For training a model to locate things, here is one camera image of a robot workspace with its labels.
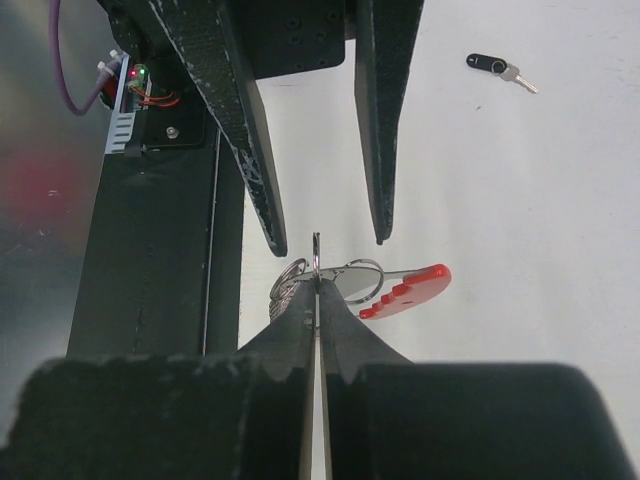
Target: white surface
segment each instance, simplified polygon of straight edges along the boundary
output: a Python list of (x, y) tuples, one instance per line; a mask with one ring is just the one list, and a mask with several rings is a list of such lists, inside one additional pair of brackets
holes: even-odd
[[(353, 99), (337, 69), (261, 83), (289, 238), (246, 215), (241, 343), (286, 264), (445, 263), (440, 297), (370, 323), (420, 361), (556, 360), (602, 391), (640, 465), (640, 6), (637, 0), (427, 1), (400, 123), (395, 226), (375, 245)], [(518, 65), (539, 89), (468, 68)]]

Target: key fob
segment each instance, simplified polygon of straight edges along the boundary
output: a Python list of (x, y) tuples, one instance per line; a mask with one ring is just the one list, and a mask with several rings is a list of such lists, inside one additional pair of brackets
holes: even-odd
[(489, 57), (479, 53), (472, 53), (467, 57), (467, 65), (471, 68), (491, 72), (494, 75), (500, 75), (507, 69), (507, 62), (501, 58)]

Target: key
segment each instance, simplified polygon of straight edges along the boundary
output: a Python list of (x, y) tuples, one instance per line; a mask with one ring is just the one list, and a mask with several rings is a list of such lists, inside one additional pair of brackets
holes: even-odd
[(531, 93), (538, 93), (538, 90), (532, 83), (527, 82), (524, 78), (520, 76), (520, 69), (515, 65), (507, 63), (507, 69), (502, 72), (500, 78), (505, 82), (514, 82), (520, 85), (521, 87), (526, 88)]

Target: red plastic key head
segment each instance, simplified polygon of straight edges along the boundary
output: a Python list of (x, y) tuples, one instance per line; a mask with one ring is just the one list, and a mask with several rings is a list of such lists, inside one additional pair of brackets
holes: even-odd
[(362, 320), (390, 317), (404, 312), (442, 293), (451, 283), (451, 271), (445, 265), (417, 270), (405, 275), (402, 283), (382, 295), (370, 308), (360, 310)]

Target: purple cable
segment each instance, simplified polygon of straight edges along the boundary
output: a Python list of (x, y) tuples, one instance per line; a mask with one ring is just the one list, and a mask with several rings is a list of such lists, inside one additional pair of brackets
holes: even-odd
[[(58, 90), (60, 91), (60, 95), (62, 96), (62, 101), (67, 106), (67, 108), (79, 117), (85, 115), (93, 102), (95, 102), (98, 95), (104, 88), (105, 84), (111, 78), (111, 74), (103, 70), (100, 72), (100, 76), (98, 77), (98, 81), (91, 90), (89, 94), (89, 98), (82, 108), (76, 107), (75, 103), (71, 99), (69, 95), (69, 90), (67, 90), (67, 82), (64, 80), (64, 72), (62, 70), (62, 59), (60, 58), (60, 38), (58, 36), (58, 26), (60, 24), (60, 3), (62, 0), (51, 0), (51, 6), (49, 8), (49, 43), (51, 48), (51, 59), (53, 60), (53, 71), (56, 77), (56, 84), (58, 85)], [(120, 67), (120, 61), (112, 60), (107, 65), (107, 68), (115, 72)]]

